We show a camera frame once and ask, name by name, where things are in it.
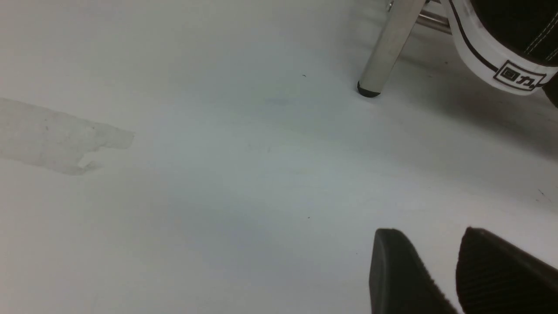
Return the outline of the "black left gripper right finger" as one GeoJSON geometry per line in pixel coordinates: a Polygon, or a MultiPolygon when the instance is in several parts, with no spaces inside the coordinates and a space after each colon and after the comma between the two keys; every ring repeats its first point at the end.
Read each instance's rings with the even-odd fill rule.
{"type": "Polygon", "coordinates": [[[468,227],[455,271],[466,314],[555,314],[558,271],[490,231],[468,227]]]}

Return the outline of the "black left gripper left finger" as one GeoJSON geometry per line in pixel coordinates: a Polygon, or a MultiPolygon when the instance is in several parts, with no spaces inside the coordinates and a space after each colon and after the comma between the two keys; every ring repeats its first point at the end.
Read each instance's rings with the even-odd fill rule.
{"type": "Polygon", "coordinates": [[[456,314],[403,232],[375,231],[369,296],[373,314],[456,314]]]}

